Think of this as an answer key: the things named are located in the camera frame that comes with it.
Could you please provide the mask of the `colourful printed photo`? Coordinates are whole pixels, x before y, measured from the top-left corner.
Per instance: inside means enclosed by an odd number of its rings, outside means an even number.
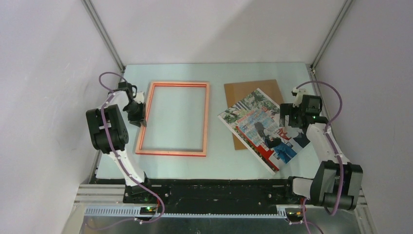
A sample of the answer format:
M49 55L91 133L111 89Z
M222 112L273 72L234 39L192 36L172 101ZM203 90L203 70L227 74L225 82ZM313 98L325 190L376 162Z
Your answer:
M273 175L310 142L302 130L279 123L280 110L279 104L257 88L218 115Z

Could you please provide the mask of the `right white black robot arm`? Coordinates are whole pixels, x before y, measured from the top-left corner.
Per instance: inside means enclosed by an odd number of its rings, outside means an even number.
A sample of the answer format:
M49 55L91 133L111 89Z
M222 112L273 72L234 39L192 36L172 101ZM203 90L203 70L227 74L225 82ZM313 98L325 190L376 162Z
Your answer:
M342 153L328 126L329 120L320 115L321 111L321 97L314 95L303 95L295 103L280 105L280 124L301 129L319 159L314 178L289 177L289 187L284 189L283 197L290 204L307 198L312 205L324 207L331 214L339 209L353 210L357 206L363 170Z

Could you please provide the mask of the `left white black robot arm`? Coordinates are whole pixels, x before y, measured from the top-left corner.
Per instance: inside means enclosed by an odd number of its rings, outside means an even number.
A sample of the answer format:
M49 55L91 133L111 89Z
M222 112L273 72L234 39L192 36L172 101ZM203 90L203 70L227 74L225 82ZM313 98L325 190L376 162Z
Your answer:
M123 113L130 124L139 128L146 126L144 93L126 81L109 92L101 107L88 110L86 120L93 147L108 155L121 171L126 185L134 187L145 183L147 176L127 150L129 133Z

